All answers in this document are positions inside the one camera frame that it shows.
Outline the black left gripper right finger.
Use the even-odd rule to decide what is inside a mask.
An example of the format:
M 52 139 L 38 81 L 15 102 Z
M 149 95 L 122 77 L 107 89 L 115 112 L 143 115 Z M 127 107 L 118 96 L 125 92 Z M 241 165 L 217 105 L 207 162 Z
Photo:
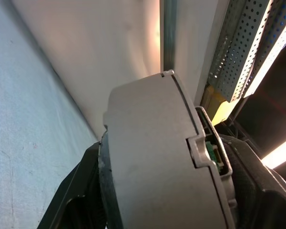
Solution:
M 286 229 L 286 182 L 244 141 L 221 135 L 230 161 L 239 229 Z

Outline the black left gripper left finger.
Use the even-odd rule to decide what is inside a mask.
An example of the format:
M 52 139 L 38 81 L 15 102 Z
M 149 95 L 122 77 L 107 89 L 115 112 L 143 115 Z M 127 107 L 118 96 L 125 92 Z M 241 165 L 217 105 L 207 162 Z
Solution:
M 104 229 L 104 210 L 98 169 L 100 143 L 89 147 L 52 198 L 39 229 Z

